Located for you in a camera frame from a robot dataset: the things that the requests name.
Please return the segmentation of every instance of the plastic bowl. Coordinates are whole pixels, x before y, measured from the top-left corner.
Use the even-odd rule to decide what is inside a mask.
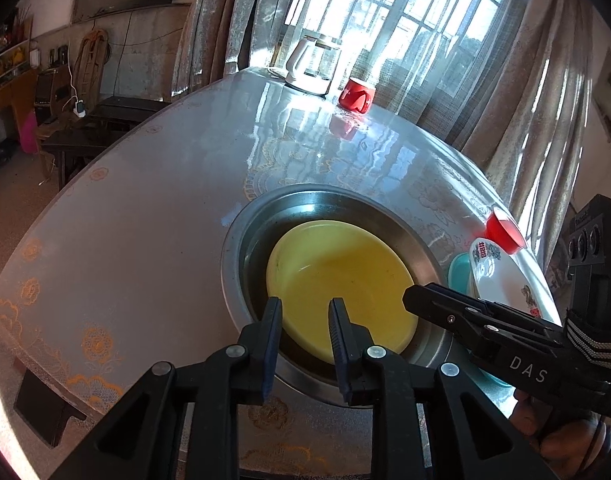
[[[401,298],[412,278],[388,245],[355,225],[306,222],[288,231],[266,268],[269,296],[283,303],[283,326],[315,357],[333,364],[328,304],[343,298],[351,322],[366,326],[375,344],[403,351],[417,326]]]

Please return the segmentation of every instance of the stainless steel basin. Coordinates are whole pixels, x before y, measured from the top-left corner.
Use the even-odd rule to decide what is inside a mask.
[[[296,225],[318,219],[348,222],[381,238],[401,258],[415,283],[444,283],[428,247],[387,208],[333,186],[285,186],[250,202],[234,219],[226,236],[221,282],[237,329],[259,319],[263,313],[268,300],[266,266],[279,238]],[[437,367],[444,362],[451,342],[449,333],[420,319],[412,341],[401,355],[411,363]],[[344,405],[333,366],[303,350],[285,331],[279,346],[277,376],[301,393]]]

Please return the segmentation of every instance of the white plate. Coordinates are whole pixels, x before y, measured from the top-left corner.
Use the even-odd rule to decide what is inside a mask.
[[[492,240],[477,238],[470,246],[469,258],[479,298],[541,317],[527,279],[506,251]]]

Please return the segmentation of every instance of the screw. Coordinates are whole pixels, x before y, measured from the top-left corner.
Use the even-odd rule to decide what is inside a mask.
[[[367,354],[373,359],[381,359],[381,357],[385,357],[385,348],[374,345],[367,349]]]
[[[152,368],[150,368],[154,375],[167,375],[172,370],[172,365],[166,361],[159,361],[158,363],[154,363]]]
[[[226,348],[226,355],[228,357],[241,357],[246,353],[246,348],[241,345],[230,345]]]
[[[456,377],[459,375],[459,367],[452,363],[444,363],[441,365],[441,373],[448,377]]]

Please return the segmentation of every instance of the beige curtain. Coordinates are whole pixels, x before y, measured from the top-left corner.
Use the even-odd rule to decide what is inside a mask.
[[[579,166],[591,35],[588,0],[529,0],[498,83],[463,143],[462,152],[485,171],[543,269]]]
[[[172,73],[172,97],[267,64],[290,0],[195,0]]]

